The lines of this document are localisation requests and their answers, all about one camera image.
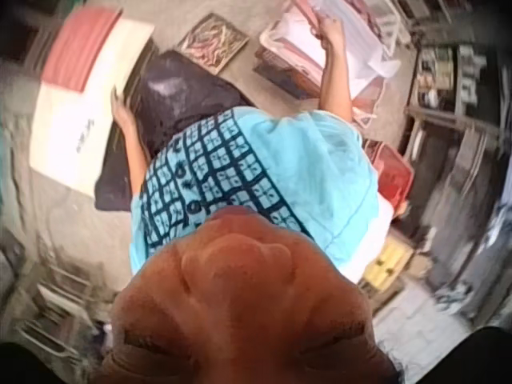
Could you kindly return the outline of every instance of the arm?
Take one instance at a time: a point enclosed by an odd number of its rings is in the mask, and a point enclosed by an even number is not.
[[[352,121],[349,73],[346,62],[345,34],[339,20],[318,16],[317,37],[326,50],[326,67],[320,88],[319,108]]]
[[[136,196],[141,191],[141,186],[146,177],[148,161],[142,144],[138,137],[137,123],[135,116],[122,100],[122,97],[116,95],[115,89],[110,94],[112,105],[112,115],[119,125],[125,139],[126,157],[128,160],[128,170],[130,172],[131,193]]]
[[[350,99],[349,75],[344,51],[342,53],[334,49],[327,51],[319,108],[348,122],[352,121],[352,100]]]

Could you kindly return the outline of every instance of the nose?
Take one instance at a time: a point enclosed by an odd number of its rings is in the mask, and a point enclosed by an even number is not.
[[[184,254],[182,272],[197,301],[233,311],[282,294],[293,281],[294,267],[284,245],[228,234],[200,252]]]

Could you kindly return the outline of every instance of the patterned shirt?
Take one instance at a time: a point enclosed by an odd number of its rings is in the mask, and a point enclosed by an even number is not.
[[[377,177],[358,132],[327,112],[272,119],[237,107],[207,118],[173,136],[132,201],[133,273],[227,205],[303,232],[339,266],[377,215]]]

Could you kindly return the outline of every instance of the concrete floor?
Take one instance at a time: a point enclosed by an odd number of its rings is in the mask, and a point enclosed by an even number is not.
[[[295,100],[252,71],[258,35],[279,16],[282,0],[260,0],[250,4],[233,0],[89,0],[88,3],[120,6],[126,17],[155,24],[154,40],[161,50],[171,48],[197,21],[214,11],[251,37],[250,43],[221,73],[222,77],[235,84],[258,107],[275,116],[294,114],[315,106],[315,101]],[[376,111],[378,118],[365,132],[369,138],[398,145],[404,126],[402,111],[409,91],[414,55],[412,51],[397,49],[396,57],[402,61],[402,67],[386,84],[384,97]],[[0,85],[3,125],[17,148],[14,168],[21,193],[19,200],[25,207],[25,232],[38,232],[69,257],[102,264],[108,285],[116,290],[122,289],[130,280],[130,216],[98,212],[91,198],[28,168],[30,119],[38,84],[29,79],[8,76],[4,71]],[[13,218],[8,222],[8,226],[20,226]]]

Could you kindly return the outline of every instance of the white cloth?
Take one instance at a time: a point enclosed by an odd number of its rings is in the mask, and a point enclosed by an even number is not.
[[[371,220],[368,231],[359,243],[352,258],[340,265],[338,270],[354,284],[361,280],[365,268],[380,254],[393,219],[390,202],[378,195],[378,216]]]

